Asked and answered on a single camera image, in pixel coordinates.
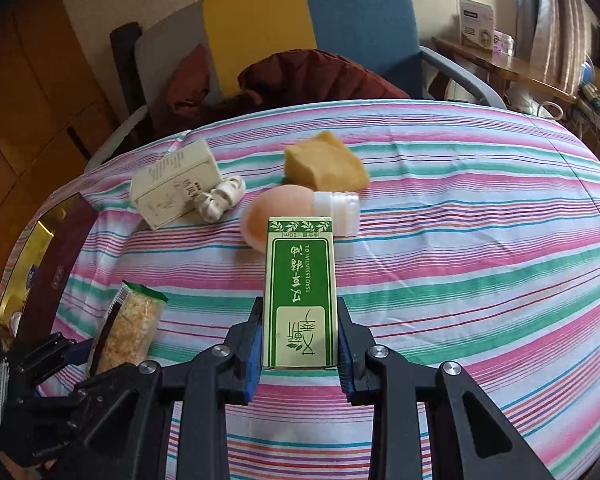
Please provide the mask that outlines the green essential oil box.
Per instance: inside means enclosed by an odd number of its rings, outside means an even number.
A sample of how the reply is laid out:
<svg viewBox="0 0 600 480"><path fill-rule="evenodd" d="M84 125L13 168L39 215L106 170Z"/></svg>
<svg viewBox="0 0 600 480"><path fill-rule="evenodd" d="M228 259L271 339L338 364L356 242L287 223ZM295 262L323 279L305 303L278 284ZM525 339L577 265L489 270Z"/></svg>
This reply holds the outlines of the green essential oil box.
<svg viewBox="0 0 600 480"><path fill-rule="evenodd" d="M335 366L338 314L332 219L272 217L265 257L263 366Z"/></svg>

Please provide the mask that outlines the pink makeup sponge bottle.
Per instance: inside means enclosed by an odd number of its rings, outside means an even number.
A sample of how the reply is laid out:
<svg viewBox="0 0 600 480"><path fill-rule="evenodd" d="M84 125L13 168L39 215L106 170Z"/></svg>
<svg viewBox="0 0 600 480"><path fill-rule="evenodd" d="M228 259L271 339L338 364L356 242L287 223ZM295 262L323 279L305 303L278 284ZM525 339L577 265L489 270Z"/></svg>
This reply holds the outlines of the pink makeup sponge bottle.
<svg viewBox="0 0 600 480"><path fill-rule="evenodd" d="M316 192L295 184L279 185L253 200L242 213L240 234L258 252L265 252L268 220L329 217L336 237L358 235L360 196L353 192Z"/></svg>

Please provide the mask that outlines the beige cardboard box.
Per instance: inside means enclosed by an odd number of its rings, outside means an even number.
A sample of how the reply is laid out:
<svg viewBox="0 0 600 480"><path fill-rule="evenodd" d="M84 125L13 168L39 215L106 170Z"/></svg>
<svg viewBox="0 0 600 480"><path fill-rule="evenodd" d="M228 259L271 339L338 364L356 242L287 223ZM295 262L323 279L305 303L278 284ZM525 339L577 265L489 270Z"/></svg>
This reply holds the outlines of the beige cardboard box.
<svg viewBox="0 0 600 480"><path fill-rule="evenodd" d="M204 139L166 154L140 168L131 180L131 203L152 230L187 214L203 192L222 182L222 174Z"/></svg>

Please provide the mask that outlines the yellow sponge block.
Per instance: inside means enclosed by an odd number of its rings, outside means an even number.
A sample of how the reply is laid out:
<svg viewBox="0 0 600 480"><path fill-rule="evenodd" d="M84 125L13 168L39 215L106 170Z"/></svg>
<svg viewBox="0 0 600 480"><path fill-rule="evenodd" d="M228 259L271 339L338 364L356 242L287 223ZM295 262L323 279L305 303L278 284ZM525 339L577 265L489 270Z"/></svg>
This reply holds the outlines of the yellow sponge block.
<svg viewBox="0 0 600 480"><path fill-rule="evenodd" d="M285 179L318 192L358 192L370 185L362 160L325 130L284 149Z"/></svg>

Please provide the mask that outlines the gold and maroon box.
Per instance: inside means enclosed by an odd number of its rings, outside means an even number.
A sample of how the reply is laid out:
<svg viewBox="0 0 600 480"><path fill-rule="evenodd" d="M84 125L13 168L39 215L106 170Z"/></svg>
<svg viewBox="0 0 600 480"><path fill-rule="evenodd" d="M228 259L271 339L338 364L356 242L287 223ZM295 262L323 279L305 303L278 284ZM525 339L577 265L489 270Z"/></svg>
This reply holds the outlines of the gold and maroon box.
<svg viewBox="0 0 600 480"><path fill-rule="evenodd" d="M0 296L0 336L6 347L29 348L52 330L71 270L98 218L79 193L33 225Z"/></svg>

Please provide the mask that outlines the striped bed sheet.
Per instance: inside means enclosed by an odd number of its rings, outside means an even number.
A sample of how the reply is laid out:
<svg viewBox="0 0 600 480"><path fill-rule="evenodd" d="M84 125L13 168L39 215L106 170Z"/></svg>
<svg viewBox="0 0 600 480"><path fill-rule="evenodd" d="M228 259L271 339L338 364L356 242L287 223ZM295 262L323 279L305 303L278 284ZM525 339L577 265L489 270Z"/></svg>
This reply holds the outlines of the striped bed sheet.
<svg viewBox="0 0 600 480"><path fill-rule="evenodd" d="M558 479L600 456L600 162L571 132L491 107L316 104L182 132L58 188L98 212L55 330L94 335L123 281L169 301L149 351L172 365L217 344L263 289L240 214L144 226L133 174L198 139L248 200L283 180L284 149L329 131L362 159L358 236L337 240L352 318L412 362L459 362Z"/></svg>

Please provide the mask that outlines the dark red jacket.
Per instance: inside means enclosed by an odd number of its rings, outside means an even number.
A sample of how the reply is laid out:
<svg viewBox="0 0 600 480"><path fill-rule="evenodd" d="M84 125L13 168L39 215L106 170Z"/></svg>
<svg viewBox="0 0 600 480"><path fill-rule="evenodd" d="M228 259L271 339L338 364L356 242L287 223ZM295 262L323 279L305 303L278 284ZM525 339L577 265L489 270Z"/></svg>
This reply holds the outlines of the dark red jacket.
<svg viewBox="0 0 600 480"><path fill-rule="evenodd" d="M198 44L181 59L158 116L174 133L286 106L342 100L406 99L408 94L348 58L317 49L277 52L245 68L236 96L211 101L208 50Z"/></svg>

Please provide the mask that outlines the grey yellow blue chair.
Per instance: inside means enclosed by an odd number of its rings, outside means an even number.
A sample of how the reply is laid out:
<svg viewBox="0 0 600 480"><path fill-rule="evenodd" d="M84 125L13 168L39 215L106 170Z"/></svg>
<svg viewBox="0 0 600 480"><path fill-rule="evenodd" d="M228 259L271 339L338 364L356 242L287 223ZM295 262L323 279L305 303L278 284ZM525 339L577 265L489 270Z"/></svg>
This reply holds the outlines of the grey yellow blue chair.
<svg viewBox="0 0 600 480"><path fill-rule="evenodd" d="M238 76L277 52L318 49L338 54L384 77L413 99L428 92L429 64L483 105L505 106L480 78L419 42L413 0L200 0L143 29L129 22L110 34L130 117L102 144L87 166L111 157L141 122L163 134L166 89L181 60L204 48L210 72L207 103L236 96Z"/></svg>

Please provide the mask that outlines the wooden desk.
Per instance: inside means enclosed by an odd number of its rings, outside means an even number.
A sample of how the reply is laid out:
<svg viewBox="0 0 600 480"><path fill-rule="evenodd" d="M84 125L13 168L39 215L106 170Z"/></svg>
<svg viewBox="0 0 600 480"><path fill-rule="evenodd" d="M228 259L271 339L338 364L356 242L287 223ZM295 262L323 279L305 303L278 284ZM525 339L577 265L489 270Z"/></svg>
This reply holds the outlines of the wooden desk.
<svg viewBox="0 0 600 480"><path fill-rule="evenodd" d="M486 82L509 108L556 120L574 133L600 160L600 70L586 60L577 83L565 87L555 77L519 58L434 37L436 50L486 72Z"/></svg>

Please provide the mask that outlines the white product box on desk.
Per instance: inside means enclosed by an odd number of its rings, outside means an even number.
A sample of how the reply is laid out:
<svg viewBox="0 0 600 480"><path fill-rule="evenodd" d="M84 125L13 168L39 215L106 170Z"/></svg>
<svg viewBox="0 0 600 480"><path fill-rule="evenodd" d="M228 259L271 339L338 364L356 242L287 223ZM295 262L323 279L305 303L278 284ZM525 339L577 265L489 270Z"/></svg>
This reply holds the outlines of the white product box on desk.
<svg viewBox="0 0 600 480"><path fill-rule="evenodd" d="M463 46L491 52L494 43L492 6L474 0L458 0L460 5L460 42Z"/></svg>

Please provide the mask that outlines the beige curtain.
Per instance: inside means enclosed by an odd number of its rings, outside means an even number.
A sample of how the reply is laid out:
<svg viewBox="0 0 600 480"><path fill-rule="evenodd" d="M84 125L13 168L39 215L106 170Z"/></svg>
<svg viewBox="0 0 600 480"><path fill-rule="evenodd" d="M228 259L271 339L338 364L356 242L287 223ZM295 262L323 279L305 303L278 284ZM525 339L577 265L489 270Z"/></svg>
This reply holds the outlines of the beige curtain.
<svg viewBox="0 0 600 480"><path fill-rule="evenodd" d="M584 0L517 0L516 55L568 94L580 87L592 50L593 12Z"/></svg>

